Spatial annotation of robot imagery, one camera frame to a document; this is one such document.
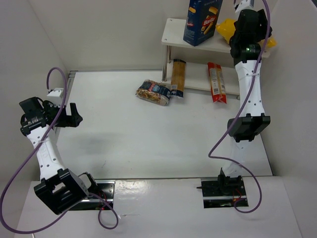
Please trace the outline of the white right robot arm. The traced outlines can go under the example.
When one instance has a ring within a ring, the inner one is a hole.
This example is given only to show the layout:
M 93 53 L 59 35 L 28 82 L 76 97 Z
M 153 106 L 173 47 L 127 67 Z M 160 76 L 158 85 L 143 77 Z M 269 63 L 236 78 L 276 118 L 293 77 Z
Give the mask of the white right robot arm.
M 259 44 L 271 35 L 267 17 L 263 9 L 259 11 L 244 9 L 240 11 L 234 23 L 235 32 L 230 38 L 230 53 L 238 75 L 241 113 L 238 119 L 227 123 L 231 137 L 230 162 L 220 173 L 229 179 L 242 176 L 241 165 L 245 160 L 245 151 L 269 124 L 270 116 L 264 112 L 261 96 L 260 70 L 262 48 Z

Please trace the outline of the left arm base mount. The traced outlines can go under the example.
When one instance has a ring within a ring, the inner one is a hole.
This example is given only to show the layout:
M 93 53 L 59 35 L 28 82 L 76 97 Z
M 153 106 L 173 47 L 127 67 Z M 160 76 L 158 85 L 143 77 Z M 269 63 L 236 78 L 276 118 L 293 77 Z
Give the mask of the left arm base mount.
M 115 191 L 114 180 L 96 180 L 97 191 L 93 191 L 94 194 L 98 195 L 113 208 L 113 198 Z M 110 210 L 106 205 L 103 204 L 98 198 L 93 196 L 82 200 L 80 203 L 70 209 L 70 211 L 98 211 L 100 209 Z

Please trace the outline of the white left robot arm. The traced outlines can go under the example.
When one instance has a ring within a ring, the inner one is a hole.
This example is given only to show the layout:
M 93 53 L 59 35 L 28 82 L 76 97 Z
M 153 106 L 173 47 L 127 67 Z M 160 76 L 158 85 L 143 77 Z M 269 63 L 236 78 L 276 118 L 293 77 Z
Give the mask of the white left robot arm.
M 75 103 L 70 103 L 70 115 L 67 115 L 65 108 L 55 107 L 52 102 L 38 97 L 26 99 L 19 105 L 24 111 L 20 130 L 33 147 L 39 147 L 36 156 L 41 182 L 34 187 L 34 192 L 59 215 L 85 199 L 89 192 L 84 182 L 63 164 L 55 131 L 50 126 L 77 127 L 83 118 Z

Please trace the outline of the blue Barilla pasta box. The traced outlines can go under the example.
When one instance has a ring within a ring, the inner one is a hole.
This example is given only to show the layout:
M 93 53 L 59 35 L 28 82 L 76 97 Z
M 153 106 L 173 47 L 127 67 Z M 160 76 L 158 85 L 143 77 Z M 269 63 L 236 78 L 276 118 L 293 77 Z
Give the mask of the blue Barilla pasta box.
M 191 0 L 183 40 L 198 46 L 214 35 L 223 0 Z

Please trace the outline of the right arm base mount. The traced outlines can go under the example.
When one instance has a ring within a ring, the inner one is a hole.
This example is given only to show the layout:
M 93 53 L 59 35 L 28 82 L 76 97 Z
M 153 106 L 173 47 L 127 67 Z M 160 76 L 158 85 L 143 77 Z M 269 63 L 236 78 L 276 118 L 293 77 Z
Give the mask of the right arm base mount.
M 219 174 L 217 179 L 202 179 L 197 186 L 202 192 L 204 208 L 248 207 L 246 190 L 241 176 L 236 178 Z

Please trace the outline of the yellow pasta bag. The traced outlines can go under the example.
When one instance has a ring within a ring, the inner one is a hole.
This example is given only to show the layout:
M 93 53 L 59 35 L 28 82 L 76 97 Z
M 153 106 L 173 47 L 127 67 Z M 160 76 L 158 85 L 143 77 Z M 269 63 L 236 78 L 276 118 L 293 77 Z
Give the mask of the yellow pasta bag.
M 217 32 L 223 37 L 223 39 L 227 42 L 229 45 L 230 38 L 233 36 L 235 32 L 235 26 L 234 26 L 234 19 L 227 18 L 222 23 L 216 24 L 216 30 Z M 271 36 L 269 37 L 266 48 L 272 48 L 277 46 L 277 42 L 275 39 Z

